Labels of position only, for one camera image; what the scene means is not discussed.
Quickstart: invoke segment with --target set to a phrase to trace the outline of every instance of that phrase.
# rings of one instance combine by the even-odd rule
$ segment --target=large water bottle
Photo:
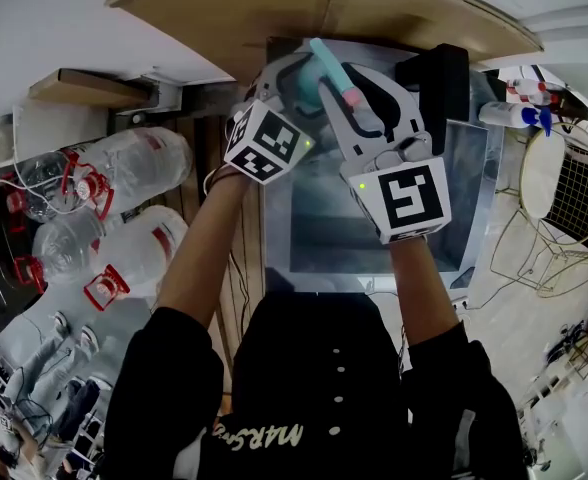
[[[100,221],[90,208],[57,215],[36,230],[32,255],[16,258],[16,274],[23,284],[34,283],[40,293],[48,283],[67,284],[90,274],[90,251],[98,240],[122,224],[120,216]]]
[[[7,196],[7,209],[10,213],[22,211],[30,219],[44,223],[57,215],[52,206],[61,212],[72,210],[79,199],[74,194],[71,180],[67,182],[68,190],[63,190],[61,178],[67,164],[68,156],[61,151],[27,160],[21,168],[21,178],[28,187],[37,185],[32,190],[45,197],[51,206],[28,190],[16,190]]]
[[[166,128],[135,128],[81,154],[74,179],[79,197],[91,199],[103,218],[176,187],[191,169],[192,153],[182,136]]]
[[[155,296],[186,232],[174,210],[150,206],[99,241],[91,267],[96,277],[85,295],[99,311],[116,299]]]

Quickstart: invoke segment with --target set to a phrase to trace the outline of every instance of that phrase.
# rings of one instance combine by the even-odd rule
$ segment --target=white cube
[[[440,157],[404,162],[346,181],[383,244],[433,233],[452,220]]]
[[[225,162],[265,185],[292,170],[313,146],[300,128],[255,100],[234,126]]]

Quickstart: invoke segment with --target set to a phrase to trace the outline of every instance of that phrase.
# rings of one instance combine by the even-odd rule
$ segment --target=brown cardboard
[[[30,87],[29,98],[55,103],[124,108],[148,100],[145,91],[72,69],[58,69]]]
[[[447,42],[478,62],[542,49],[479,0],[107,0],[248,84],[271,36],[329,37],[430,49]]]

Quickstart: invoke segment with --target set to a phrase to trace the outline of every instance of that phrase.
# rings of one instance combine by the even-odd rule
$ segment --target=black pants
[[[72,441],[78,432],[78,428],[83,423],[85,415],[94,408],[101,390],[91,380],[87,381],[83,387],[78,382],[71,381],[68,386],[70,402],[61,415],[59,420],[52,428],[52,435],[62,441]]]

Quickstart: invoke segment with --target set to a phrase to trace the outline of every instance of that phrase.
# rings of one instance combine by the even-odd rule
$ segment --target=black shirt
[[[233,414],[214,426],[223,368],[209,335],[159,309],[129,345],[101,476],[170,479],[181,453],[201,480],[527,478],[514,405],[480,344],[459,325],[409,353],[401,381],[364,295],[269,294],[235,357]]]

